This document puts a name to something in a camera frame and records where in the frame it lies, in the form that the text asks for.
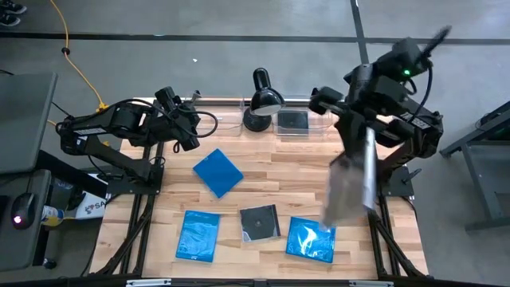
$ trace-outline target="wooden table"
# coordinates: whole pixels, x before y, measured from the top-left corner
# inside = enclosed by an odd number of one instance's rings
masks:
[[[272,128],[254,133],[243,128],[239,108],[198,107],[220,119],[215,135],[200,139],[200,147],[174,154],[173,142],[165,145],[165,175],[161,194],[155,202],[144,277],[200,278],[279,278],[279,279],[375,279],[374,255],[366,217],[337,227],[332,264],[285,254],[288,225],[292,216],[319,220],[325,197],[328,164],[342,150],[333,119],[312,116],[311,127],[322,128],[310,136],[277,136]],[[199,133],[211,121],[201,116]],[[192,167],[220,148],[241,170],[245,178],[218,200],[194,174]],[[143,150],[123,142],[121,151],[141,158]],[[378,147],[385,157],[390,149]],[[110,203],[104,215],[92,260],[91,272],[108,261],[126,237],[132,195],[122,195]],[[239,209],[276,204],[281,238],[264,242],[241,242]],[[388,198],[394,238],[409,259],[427,272],[414,212],[400,198]],[[221,214],[214,262],[206,264],[175,258],[183,215],[186,210]],[[138,242],[131,256],[136,258]],[[387,248],[382,243],[386,269]]]

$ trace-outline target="orange cable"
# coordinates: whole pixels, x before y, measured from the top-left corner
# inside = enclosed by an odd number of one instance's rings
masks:
[[[58,15],[60,16],[60,18],[62,20],[62,24],[64,25],[64,30],[65,30],[65,48],[67,50],[69,50],[69,31],[67,28],[67,23],[65,22],[65,19],[64,19],[64,15],[62,15],[62,12],[60,11],[60,9],[58,9],[57,4],[55,4],[55,2],[53,0],[49,0],[49,1],[52,3],[53,7],[55,8],[55,10],[57,11]],[[87,85],[90,87],[90,89],[96,94],[97,100],[99,100],[99,108],[96,111],[98,112],[104,108],[107,108],[108,105],[103,102],[103,99],[101,99],[101,96],[97,92],[96,88],[94,88],[94,86],[90,83],[90,81],[87,79],[87,77],[80,71],[80,69],[78,69],[78,67],[76,65],[74,65],[74,63],[71,61],[71,59],[69,59],[68,54],[66,52],[63,52],[63,54],[64,54],[67,62],[69,62],[69,64],[80,74],[81,78],[85,81],[85,83],[87,83]]]

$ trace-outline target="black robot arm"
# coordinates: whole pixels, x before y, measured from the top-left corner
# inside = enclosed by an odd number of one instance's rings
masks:
[[[442,115],[423,105],[432,82],[430,52],[444,40],[450,28],[444,28],[423,51],[408,37],[395,43],[389,53],[374,63],[354,68],[344,77],[350,87],[347,96],[329,87],[314,88],[309,108],[319,114],[331,110],[340,117],[335,127],[343,141],[342,155],[350,159],[363,157],[367,128],[375,131],[378,144],[401,145],[378,162],[378,176],[383,179],[413,158],[427,158],[436,152],[443,133]],[[419,104],[409,97],[404,84],[426,71],[430,80],[426,96]],[[387,123],[378,116],[394,119]]]
[[[70,155],[91,155],[125,171],[136,181],[149,183],[154,167],[146,159],[132,159],[102,144],[98,135],[112,134],[129,140],[135,147],[151,147],[158,142],[176,140],[184,151],[197,148],[200,143],[196,127],[200,117],[193,101],[182,101],[171,87],[159,90],[157,103],[145,100],[122,100],[90,116],[68,116],[56,126],[61,137],[61,149]]]

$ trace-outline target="concrete floor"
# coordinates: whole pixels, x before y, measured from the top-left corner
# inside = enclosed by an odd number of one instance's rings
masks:
[[[49,2],[20,2],[29,7],[29,12],[13,30],[63,30]],[[317,36],[348,41],[340,37],[359,36],[351,11],[351,3],[357,3],[365,37],[427,38],[442,26],[452,25],[454,38],[488,39],[487,44],[495,43],[491,39],[510,38],[510,2],[505,0],[56,2],[74,33]],[[75,115],[93,112],[97,100],[62,57],[63,45],[62,40],[0,39],[0,69],[13,73],[56,72],[60,78],[54,101]],[[370,61],[389,48],[367,45]],[[75,40],[71,41],[71,50],[72,59],[107,103],[151,96],[167,85],[180,94],[199,89],[215,96],[251,96],[251,72],[259,66],[267,68],[273,86],[287,96],[308,95],[313,87],[323,85],[347,92],[342,77],[361,61],[358,44],[353,41]],[[434,51],[432,60],[433,89],[426,107],[445,116],[441,148],[472,131],[477,119],[508,100],[510,45],[443,45]],[[420,101],[426,75],[416,81],[419,92],[415,100]],[[61,120],[63,115],[52,109],[49,118]],[[119,147],[118,140],[112,142]],[[86,159],[60,152],[51,128],[46,131],[43,148],[76,167],[89,167]],[[413,185],[430,274],[441,279],[508,285],[510,228],[471,234],[464,230],[465,224],[481,220],[483,212],[461,155],[449,160],[440,155],[416,159],[409,166],[423,170]],[[60,265],[55,270],[31,268],[0,273],[0,281],[79,275],[99,224],[82,222],[54,235],[60,240]]]

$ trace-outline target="desk lamp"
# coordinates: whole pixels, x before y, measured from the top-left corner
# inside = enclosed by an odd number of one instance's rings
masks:
[[[268,71],[258,68],[253,71],[255,93],[245,110],[242,122],[252,132],[262,132],[271,125],[271,115],[285,106],[284,97],[271,87]]]

